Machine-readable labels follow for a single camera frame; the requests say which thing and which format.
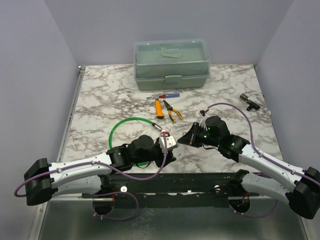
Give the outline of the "silver key pair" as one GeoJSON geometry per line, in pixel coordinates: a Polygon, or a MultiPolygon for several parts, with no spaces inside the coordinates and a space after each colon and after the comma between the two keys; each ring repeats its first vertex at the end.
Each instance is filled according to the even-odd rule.
{"type": "Polygon", "coordinates": [[[161,133],[162,133],[162,134],[165,134],[166,136],[169,134],[169,132],[166,131],[166,130],[162,130],[161,133]]]}

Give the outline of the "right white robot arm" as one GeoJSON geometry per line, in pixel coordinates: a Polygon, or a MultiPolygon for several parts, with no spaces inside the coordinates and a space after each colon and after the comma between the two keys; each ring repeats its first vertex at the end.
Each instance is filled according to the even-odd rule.
{"type": "Polygon", "coordinates": [[[236,196],[245,192],[264,195],[288,204],[293,212],[309,220],[320,208],[320,172],[317,169],[303,169],[264,153],[248,140],[231,134],[227,124],[218,116],[194,122],[178,143],[195,148],[215,147],[225,158],[266,175],[238,171],[230,181],[230,191],[236,196]]]}

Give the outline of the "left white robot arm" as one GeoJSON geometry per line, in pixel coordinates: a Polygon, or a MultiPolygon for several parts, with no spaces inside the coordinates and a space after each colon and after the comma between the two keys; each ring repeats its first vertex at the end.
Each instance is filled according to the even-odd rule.
{"type": "Polygon", "coordinates": [[[75,193],[107,197],[111,185],[103,177],[123,174],[143,162],[154,162],[163,169],[176,160],[173,149],[177,147],[177,141],[169,134],[156,140],[141,135],[130,144],[81,160],[49,163],[46,158],[40,158],[24,174],[26,204],[36,206],[53,197],[75,193]]]}

